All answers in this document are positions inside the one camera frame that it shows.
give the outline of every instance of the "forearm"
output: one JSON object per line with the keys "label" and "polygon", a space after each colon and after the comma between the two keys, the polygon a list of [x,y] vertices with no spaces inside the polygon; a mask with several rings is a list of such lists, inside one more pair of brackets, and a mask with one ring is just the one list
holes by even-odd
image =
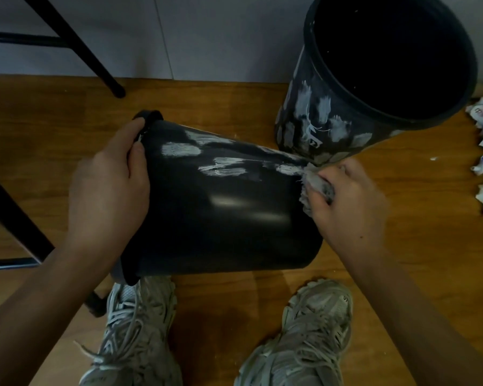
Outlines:
{"label": "forearm", "polygon": [[0,386],[27,385],[95,288],[81,255],[55,250],[0,306]]}
{"label": "forearm", "polygon": [[459,335],[385,250],[342,259],[418,384],[482,384],[483,356]]}

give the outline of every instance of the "wooden floor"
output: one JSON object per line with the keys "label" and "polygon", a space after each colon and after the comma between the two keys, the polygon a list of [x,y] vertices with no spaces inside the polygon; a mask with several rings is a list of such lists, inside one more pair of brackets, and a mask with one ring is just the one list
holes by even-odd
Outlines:
{"label": "wooden floor", "polygon": [[[275,147],[273,123],[286,85],[122,83],[127,97],[118,100],[97,79],[0,76],[0,182],[55,244],[66,229],[67,188],[77,161],[100,149],[141,109]],[[483,353],[483,214],[474,198],[483,176],[469,170],[482,154],[477,130],[460,113],[359,158],[391,201],[388,245],[397,260]],[[0,227],[0,257],[23,255]],[[0,303],[30,272],[0,271]],[[383,326],[327,246],[303,270],[175,276],[179,305],[171,345],[185,384],[231,385],[256,345],[278,331],[293,292],[316,276],[339,279],[354,294],[353,340],[342,363],[346,385],[413,384]],[[81,309],[32,384],[77,385],[89,361],[72,341],[97,348],[104,323]]]}

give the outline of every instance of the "black trash can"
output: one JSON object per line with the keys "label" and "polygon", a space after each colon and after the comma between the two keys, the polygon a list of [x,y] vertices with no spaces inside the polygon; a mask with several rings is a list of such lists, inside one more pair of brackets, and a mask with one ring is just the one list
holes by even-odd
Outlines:
{"label": "black trash can", "polygon": [[475,88],[470,39],[439,0],[315,0],[277,115],[281,150],[337,162],[442,123]]}
{"label": "black trash can", "polygon": [[150,206],[111,275],[282,270],[322,244],[299,201],[307,160],[163,120],[143,111]]}

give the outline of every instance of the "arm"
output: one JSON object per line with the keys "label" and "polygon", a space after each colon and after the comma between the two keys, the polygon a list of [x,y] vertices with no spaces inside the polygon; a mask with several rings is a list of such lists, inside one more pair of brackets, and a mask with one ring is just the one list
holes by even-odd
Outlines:
{"label": "arm", "polygon": [[31,382],[142,224],[149,181],[143,146],[133,141],[143,124],[130,122],[104,150],[79,164],[64,244],[0,306],[0,386]]}
{"label": "arm", "polygon": [[367,297],[415,381],[483,385],[483,356],[451,327],[385,249],[387,201],[361,164],[349,158],[319,175],[334,186],[335,199],[329,206],[308,188],[313,219]]}

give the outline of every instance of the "sneaker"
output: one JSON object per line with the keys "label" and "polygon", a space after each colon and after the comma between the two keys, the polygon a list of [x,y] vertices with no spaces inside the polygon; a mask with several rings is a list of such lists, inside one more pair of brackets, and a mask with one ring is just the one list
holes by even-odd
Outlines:
{"label": "sneaker", "polygon": [[181,386],[181,370],[170,353],[168,330],[177,298],[169,277],[142,278],[135,286],[115,284],[108,299],[108,321],[98,353],[80,386]]}
{"label": "sneaker", "polygon": [[352,296],[334,280],[299,289],[283,311],[282,331],[241,366],[235,386],[340,386],[351,338]]}

